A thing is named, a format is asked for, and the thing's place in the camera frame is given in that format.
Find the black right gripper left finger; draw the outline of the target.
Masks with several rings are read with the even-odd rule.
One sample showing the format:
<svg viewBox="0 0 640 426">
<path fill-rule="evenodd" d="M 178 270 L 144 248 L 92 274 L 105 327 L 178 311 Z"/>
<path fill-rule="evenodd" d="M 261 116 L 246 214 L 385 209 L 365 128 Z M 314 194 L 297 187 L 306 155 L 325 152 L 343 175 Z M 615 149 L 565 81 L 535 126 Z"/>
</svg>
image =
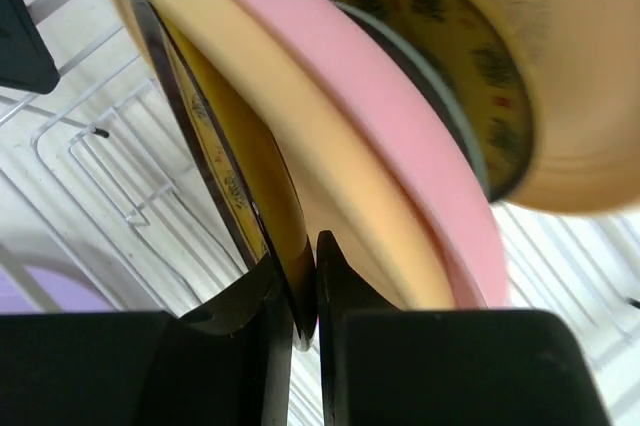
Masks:
<svg viewBox="0 0 640 426">
<path fill-rule="evenodd" d="M 183 317 L 165 311 L 8 315 L 5 425 L 283 425 L 292 321 L 261 262 Z"/>
</svg>

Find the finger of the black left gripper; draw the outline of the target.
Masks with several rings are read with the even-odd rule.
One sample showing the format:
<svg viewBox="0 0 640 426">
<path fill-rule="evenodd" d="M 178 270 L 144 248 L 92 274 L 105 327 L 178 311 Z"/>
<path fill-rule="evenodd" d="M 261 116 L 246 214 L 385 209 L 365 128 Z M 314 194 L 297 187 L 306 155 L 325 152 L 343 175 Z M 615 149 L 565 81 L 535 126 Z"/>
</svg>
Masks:
<svg viewBox="0 0 640 426">
<path fill-rule="evenodd" d="M 23 0 L 0 0 L 1 86 L 51 93 L 60 74 Z"/>
</svg>

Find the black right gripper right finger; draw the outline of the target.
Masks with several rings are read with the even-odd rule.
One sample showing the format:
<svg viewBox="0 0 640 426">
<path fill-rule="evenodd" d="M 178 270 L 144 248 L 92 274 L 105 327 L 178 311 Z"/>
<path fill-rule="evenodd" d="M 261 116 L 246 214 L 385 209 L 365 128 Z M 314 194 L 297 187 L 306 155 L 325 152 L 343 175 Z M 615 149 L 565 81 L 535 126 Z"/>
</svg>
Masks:
<svg viewBox="0 0 640 426">
<path fill-rule="evenodd" d="M 606 425 L 567 325 L 544 310 L 402 311 L 317 240 L 328 425 Z"/>
</svg>

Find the white wire dish rack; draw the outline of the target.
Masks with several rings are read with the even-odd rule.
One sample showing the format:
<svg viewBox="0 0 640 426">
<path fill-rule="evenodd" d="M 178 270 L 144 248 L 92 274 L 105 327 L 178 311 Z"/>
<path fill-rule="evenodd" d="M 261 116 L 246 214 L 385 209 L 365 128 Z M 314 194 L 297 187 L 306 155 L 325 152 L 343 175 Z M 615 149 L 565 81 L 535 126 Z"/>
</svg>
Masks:
<svg viewBox="0 0 640 426">
<path fill-rule="evenodd" d="M 24 0 L 61 79 L 1 93 L 3 297 L 60 299 L 30 266 L 75 275 L 108 305 L 182 314 L 245 270 L 161 90 L 110 0 Z M 639 216 L 494 209 L 512 302 L 561 315 L 617 425 L 639 421 Z"/>
</svg>

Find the lilac plastic plate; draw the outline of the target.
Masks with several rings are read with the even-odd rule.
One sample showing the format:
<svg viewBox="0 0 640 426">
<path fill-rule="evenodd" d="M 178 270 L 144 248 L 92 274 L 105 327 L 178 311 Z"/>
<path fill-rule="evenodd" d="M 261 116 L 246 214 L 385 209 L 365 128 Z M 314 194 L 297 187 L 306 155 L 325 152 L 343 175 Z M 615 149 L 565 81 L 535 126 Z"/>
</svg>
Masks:
<svg viewBox="0 0 640 426">
<path fill-rule="evenodd" d="M 2 315 L 114 310 L 75 266 L 1 248 Z"/>
</svg>

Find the cream orange plastic plate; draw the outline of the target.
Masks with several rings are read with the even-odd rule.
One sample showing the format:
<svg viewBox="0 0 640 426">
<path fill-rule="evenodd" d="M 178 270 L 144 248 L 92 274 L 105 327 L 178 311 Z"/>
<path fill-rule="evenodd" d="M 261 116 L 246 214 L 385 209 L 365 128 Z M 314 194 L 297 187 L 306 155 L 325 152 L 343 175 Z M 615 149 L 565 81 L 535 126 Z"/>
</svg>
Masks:
<svg viewBox="0 0 640 426">
<path fill-rule="evenodd" d="M 113 0 L 135 41 L 133 0 Z M 313 233 L 402 309 L 452 309 L 441 256 L 396 180 L 330 97 L 235 0 L 149 0 L 271 130 Z"/>
</svg>

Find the yellow patterned dark-rim plate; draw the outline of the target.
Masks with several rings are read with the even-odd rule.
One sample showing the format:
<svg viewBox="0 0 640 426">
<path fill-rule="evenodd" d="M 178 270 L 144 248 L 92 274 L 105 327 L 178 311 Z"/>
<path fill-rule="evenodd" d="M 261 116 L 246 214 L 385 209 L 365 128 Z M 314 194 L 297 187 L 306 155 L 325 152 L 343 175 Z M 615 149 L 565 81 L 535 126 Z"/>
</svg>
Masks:
<svg viewBox="0 0 640 426">
<path fill-rule="evenodd" d="M 272 133 L 203 52 L 150 0 L 113 0 L 158 79 L 188 149 L 248 268 L 285 281 L 297 346 L 317 321 L 315 260 L 293 181 Z"/>
</svg>

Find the pink plastic plate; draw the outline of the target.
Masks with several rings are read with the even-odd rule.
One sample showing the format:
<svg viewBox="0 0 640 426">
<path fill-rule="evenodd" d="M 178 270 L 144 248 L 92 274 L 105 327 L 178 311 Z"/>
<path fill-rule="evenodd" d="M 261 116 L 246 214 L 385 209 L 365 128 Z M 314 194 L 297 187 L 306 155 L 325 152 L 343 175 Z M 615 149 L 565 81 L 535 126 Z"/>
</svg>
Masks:
<svg viewBox="0 0 640 426">
<path fill-rule="evenodd" d="M 484 192 L 399 66 L 330 0 L 235 1 L 330 97 L 396 180 L 440 253 L 455 306 L 504 306 L 505 253 Z"/>
</svg>

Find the teal patterned ceramic plate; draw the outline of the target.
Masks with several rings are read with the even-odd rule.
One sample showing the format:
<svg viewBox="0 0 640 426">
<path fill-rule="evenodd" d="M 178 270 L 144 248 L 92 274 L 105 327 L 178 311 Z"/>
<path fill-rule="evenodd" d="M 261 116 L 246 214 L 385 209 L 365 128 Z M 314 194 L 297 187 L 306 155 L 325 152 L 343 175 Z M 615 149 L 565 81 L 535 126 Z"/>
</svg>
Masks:
<svg viewBox="0 0 640 426">
<path fill-rule="evenodd" d="M 451 88 L 423 55 L 381 20 L 341 2 L 334 5 L 358 25 L 410 79 L 439 117 L 467 163 L 486 198 L 490 196 L 488 168 L 472 126 Z"/>
</svg>

